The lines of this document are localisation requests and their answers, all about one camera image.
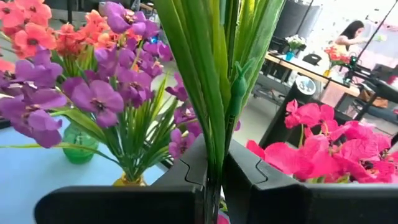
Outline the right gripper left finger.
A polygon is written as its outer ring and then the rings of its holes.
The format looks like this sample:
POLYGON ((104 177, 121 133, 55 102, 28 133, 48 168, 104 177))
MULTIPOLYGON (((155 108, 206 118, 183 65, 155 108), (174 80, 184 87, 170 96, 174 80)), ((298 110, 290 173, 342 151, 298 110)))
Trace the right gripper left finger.
POLYGON ((203 136, 147 187, 62 187, 34 208, 36 224, 205 224, 203 136))

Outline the wooden workbench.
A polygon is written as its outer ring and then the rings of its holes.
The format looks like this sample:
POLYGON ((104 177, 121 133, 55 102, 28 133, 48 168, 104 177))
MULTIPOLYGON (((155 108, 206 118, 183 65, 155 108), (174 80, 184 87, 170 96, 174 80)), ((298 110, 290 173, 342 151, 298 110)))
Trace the wooden workbench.
POLYGON ((321 68, 319 66, 312 65, 308 62, 304 62, 303 60, 299 60, 297 58, 293 58, 291 60, 286 60, 285 55, 276 55, 270 52, 266 53, 265 59, 271 62, 274 62, 278 65, 281 65, 289 70, 295 71, 297 73, 301 73, 306 77, 312 78, 314 80, 320 81, 322 83, 328 83, 330 86, 335 86, 339 90, 351 95, 358 96, 359 89, 355 85, 345 85, 343 82, 331 78, 323 76, 323 72, 326 70, 325 68, 321 68))

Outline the white flower bouquet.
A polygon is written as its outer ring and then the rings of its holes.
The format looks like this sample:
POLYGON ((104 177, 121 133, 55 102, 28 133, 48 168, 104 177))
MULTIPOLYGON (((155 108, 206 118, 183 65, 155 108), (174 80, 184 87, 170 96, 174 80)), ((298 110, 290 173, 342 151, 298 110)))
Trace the white flower bouquet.
POLYGON ((285 40, 289 46, 289 52, 295 52, 296 50, 305 50, 306 48, 306 39, 304 37, 300 37, 298 34, 285 37, 285 40))

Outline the green glass vase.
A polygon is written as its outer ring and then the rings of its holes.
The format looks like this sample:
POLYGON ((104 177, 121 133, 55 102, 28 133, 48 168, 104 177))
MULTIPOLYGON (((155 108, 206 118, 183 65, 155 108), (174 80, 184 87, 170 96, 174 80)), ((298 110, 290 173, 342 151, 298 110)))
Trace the green glass vase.
MULTIPOLYGON (((93 150, 97 150, 99 145, 99 142, 95 138, 84 133, 74 124, 68 125, 64 131, 62 140, 70 144, 90 147, 93 150)), ((77 148, 63 148, 63 152, 72 164, 85 164, 91 161, 94 156, 94 153, 91 151, 77 148)))

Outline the yellow glass vase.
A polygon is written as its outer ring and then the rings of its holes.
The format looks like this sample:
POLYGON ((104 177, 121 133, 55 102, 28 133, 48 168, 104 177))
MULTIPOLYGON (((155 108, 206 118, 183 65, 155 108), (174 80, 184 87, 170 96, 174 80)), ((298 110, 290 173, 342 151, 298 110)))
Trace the yellow glass vase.
POLYGON ((130 180, 125 172, 122 173, 120 178, 116 179, 113 186, 134 186, 134 187, 145 187, 147 186, 144 177, 141 175, 137 179, 130 180))

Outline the person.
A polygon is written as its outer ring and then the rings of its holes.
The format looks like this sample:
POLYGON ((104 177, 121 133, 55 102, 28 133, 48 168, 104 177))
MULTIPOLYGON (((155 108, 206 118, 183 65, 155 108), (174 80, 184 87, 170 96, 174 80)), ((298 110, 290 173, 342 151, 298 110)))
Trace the person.
POLYGON ((362 21, 351 22, 344 31, 333 41, 332 46, 339 53, 348 55, 349 48, 352 45, 365 44, 369 38, 362 37, 364 31, 364 23, 362 21))

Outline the red flower bouquet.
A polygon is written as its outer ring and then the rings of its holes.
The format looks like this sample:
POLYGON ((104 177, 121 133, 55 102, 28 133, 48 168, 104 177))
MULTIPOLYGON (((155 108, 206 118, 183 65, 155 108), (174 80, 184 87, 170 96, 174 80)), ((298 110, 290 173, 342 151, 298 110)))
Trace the red flower bouquet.
POLYGON ((324 52, 329 58, 329 70, 331 70, 336 65, 346 65, 350 62, 350 57, 334 46, 327 47, 324 52))

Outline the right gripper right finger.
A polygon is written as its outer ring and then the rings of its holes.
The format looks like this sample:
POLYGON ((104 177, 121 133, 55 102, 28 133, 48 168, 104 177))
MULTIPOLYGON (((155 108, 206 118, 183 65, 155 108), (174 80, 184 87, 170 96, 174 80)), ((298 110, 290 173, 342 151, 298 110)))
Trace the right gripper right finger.
POLYGON ((398 186, 303 184, 233 141, 223 192, 231 224, 398 224, 398 186))

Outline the orange artificial flower stem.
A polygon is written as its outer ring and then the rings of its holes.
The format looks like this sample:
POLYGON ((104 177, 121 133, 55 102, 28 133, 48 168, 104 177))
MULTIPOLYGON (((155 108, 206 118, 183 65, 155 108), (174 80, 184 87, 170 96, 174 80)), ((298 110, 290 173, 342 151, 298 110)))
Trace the orange artificial flower stem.
POLYGON ((53 50, 57 41, 51 18, 45 0, 0 0, 0 39, 11 44, 19 59, 33 57, 39 47, 53 50))
POLYGON ((98 78, 113 75, 117 69, 140 72, 138 54, 149 28, 141 11, 132 11, 118 4, 105 4, 105 10, 92 10, 78 34, 85 43, 85 56, 79 65, 87 76, 98 78))
POLYGON ((77 77, 89 69, 93 48, 86 41, 84 32, 75 30, 71 24, 64 24, 55 31, 56 48, 52 50, 51 61, 63 68, 64 77, 77 77))

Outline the red artificial flower stem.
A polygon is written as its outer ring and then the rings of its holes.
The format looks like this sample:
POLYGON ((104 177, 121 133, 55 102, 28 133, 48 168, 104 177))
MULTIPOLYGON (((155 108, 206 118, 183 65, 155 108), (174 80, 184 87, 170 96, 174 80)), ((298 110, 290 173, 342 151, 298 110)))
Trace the red artificial flower stem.
POLYGON ((224 161, 285 0, 155 0, 206 146, 203 224, 216 224, 224 161))
POLYGON ((324 129, 340 166, 324 176, 324 183, 398 184, 398 151, 390 151, 389 136, 358 121, 324 129))
POLYGON ((246 143, 246 148, 272 167, 298 180, 337 174, 341 165, 330 146, 330 134, 338 129, 334 116, 334 108, 329 105, 307 103, 300 106, 297 100, 292 100, 287 103, 282 118, 287 129, 301 127, 302 140, 298 149, 284 142, 275 142, 263 149, 253 140, 246 143))

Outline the purple artificial flower stem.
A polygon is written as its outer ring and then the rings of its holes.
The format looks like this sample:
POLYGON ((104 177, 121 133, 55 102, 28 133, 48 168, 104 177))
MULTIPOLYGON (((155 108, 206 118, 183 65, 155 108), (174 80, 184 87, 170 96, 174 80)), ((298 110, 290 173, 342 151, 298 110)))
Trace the purple artificial flower stem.
POLYGON ((178 106, 178 99, 166 93, 166 81, 152 86, 173 55, 157 38, 158 24, 146 19, 149 28, 138 51, 140 72, 119 68, 111 76, 98 78, 83 72, 62 87, 73 106, 68 119, 104 144, 130 180, 169 157, 178 106))
POLYGON ((67 103, 63 93, 55 89, 63 68, 50 58, 50 50, 38 46, 32 59, 18 60, 13 72, 0 72, 0 89, 14 94, 0 99, 0 115, 8 119, 17 132, 44 148, 61 143, 58 130, 63 121, 55 120, 49 111, 67 103))
POLYGON ((203 132, 179 73, 174 74, 177 84, 165 90, 182 104, 174 111, 174 129, 170 133, 169 153, 179 159, 203 132))

